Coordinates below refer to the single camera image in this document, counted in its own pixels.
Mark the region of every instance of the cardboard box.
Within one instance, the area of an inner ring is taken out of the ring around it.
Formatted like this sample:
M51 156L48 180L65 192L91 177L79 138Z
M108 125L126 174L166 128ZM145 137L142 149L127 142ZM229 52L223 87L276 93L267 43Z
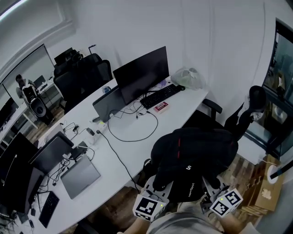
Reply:
M256 167L255 184L244 193L242 202L243 207L258 210L262 214L275 210L283 184L283 175L279 176L274 184L269 183L267 178L270 166L278 166L280 161L271 155L267 155L263 160L268 163L262 161Z
M244 211L244 212L246 212L246 213L248 213L248 214L257 216L257 217L261 217L263 215L262 213L257 212L255 210L251 209L250 207L242 207L241 210Z

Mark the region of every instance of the glass window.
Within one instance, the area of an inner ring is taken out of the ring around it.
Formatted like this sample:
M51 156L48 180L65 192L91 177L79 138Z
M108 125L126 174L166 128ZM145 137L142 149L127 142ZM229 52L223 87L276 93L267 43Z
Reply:
M280 157L293 146L293 31L279 22L263 88L268 103L263 117L250 124L247 136Z

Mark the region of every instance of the chair armrest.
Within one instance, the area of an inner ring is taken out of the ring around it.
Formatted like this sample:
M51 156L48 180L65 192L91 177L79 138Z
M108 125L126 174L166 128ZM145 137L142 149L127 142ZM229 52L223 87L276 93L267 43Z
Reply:
M213 120L216 120L216 112L218 112L220 114L222 113L223 109L217 103L214 103L213 101L211 101L209 99L204 99L202 101L202 103L211 109L211 118Z
M214 103L213 101L211 101L209 99L203 100L202 103L205 104L206 106L208 106L209 108L215 110L219 114L222 113L223 108L221 108L217 103Z

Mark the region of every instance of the black keyboard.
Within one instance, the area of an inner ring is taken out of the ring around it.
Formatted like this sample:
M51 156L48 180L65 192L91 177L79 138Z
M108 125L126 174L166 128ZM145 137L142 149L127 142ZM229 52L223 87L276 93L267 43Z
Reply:
M158 103L166 100L174 94L180 92L181 89L173 84L143 98L140 100L141 104L148 110Z
M45 228L47 228L58 202L59 198L51 191L38 218Z
M48 84L45 84L44 86L41 87L40 91L42 91L44 88L46 88Z

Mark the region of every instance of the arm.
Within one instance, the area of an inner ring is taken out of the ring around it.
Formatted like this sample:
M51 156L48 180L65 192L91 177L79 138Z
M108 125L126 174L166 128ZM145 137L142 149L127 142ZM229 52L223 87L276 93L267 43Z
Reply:
M16 87L16 94L17 94L17 96L18 96L19 98L23 98L23 97L22 97L22 92L21 92L21 90L20 90L19 87Z
M231 213L220 218L219 221L227 234L259 234L251 223L244 225Z
M137 218L124 234L146 234L151 222Z
M245 227L245 225L231 213L220 218L219 221L227 234L239 234Z

